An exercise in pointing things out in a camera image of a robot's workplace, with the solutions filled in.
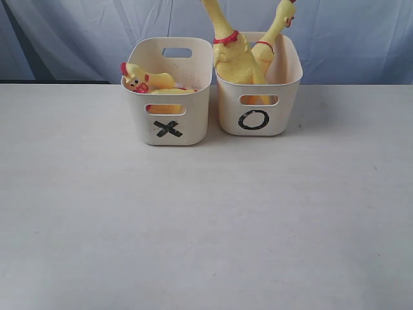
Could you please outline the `yellow rubber chicken front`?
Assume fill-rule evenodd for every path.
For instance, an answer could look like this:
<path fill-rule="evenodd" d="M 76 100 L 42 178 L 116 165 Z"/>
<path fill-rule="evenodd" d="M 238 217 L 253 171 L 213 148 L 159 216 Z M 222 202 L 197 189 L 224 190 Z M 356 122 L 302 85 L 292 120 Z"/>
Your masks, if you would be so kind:
<path fill-rule="evenodd" d="M 252 54 L 262 75 L 267 74 L 268 68 L 275 58 L 274 43 L 276 37 L 284 28 L 288 28 L 294 19 L 295 1 L 282 0 L 276 8 L 276 14 L 270 28 L 252 47 Z"/>

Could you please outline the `cream bin marked O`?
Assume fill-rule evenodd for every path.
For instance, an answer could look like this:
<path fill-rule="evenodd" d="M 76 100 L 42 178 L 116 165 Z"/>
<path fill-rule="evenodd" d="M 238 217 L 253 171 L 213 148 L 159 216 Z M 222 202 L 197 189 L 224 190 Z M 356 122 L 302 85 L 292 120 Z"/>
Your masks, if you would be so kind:
<path fill-rule="evenodd" d="M 219 124 L 235 136 L 277 136 L 287 127 L 303 69 L 291 39 L 274 43 L 267 85 L 239 85 L 217 77 Z"/>

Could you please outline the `detached yellow chicken head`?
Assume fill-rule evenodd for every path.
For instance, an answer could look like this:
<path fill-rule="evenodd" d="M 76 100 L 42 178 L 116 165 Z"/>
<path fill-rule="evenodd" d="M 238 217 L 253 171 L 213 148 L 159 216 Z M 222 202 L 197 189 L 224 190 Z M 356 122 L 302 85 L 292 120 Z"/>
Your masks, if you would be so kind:
<path fill-rule="evenodd" d="M 120 64 L 123 85 L 130 91 L 148 94 L 153 89 L 171 89 L 176 82 L 168 73 L 153 74 L 133 63 Z"/>

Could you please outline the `blue backdrop curtain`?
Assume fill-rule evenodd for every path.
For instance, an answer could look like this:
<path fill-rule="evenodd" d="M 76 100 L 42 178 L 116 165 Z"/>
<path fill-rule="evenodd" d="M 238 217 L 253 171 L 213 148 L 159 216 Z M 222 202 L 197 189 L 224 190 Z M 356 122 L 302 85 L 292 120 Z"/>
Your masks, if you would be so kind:
<path fill-rule="evenodd" d="M 296 1 L 304 84 L 411 84 L 411 1 Z M 2 1 L 3 81 L 106 81 L 149 37 L 211 41 L 199 1 Z"/>

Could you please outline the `yellow rubber chicken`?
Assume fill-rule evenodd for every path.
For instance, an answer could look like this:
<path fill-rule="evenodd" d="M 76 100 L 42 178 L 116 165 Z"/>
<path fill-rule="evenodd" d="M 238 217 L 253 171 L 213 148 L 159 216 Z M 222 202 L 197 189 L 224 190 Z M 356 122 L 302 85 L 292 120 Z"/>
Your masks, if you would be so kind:
<path fill-rule="evenodd" d="M 276 8 L 276 14 L 270 28 L 252 47 L 252 54 L 262 75 L 267 74 L 268 68 L 275 58 L 274 43 L 276 37 L 284 28 L 288 28 L 294 19 L 295 1 L 282 0 Z"/>
<path fill-rule="evenodd" d="M 217 75 L 230 83 L 252 85 L 264 81 L 246 37 L 233 29 L 217 1 L 201 2 L 214 28 L 213 55 Z"/>

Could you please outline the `headless yellow rubber chicken body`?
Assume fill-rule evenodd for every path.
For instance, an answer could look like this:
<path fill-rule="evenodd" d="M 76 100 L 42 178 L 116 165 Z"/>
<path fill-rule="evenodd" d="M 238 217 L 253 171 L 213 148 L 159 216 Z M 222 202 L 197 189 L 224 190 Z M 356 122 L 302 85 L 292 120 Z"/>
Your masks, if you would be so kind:
<path fill-rule="evenodd" d="M 153 115 L 181 115 L 185 113 L 185 106 L 178 103 L 179 96 L 196 93 L 192 88 L 163 88 L 151 91 L 151 95 L 157 95 L 159 99 L 155 103 L 148 104 L 146 111 Z"/>

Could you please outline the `cream bin marked X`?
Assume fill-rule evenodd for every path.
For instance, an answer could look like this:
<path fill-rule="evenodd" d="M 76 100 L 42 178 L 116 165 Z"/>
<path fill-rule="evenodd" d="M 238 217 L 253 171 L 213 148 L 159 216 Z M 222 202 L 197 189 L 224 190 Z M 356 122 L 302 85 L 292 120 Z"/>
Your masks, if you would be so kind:
<path fill-rule="evenodd" d="M 187 146 L 207 133 L 212 46 L 196 37 L 139 42 L 120 66 L 123 99 L 139 139 L 148 145 Z"/>

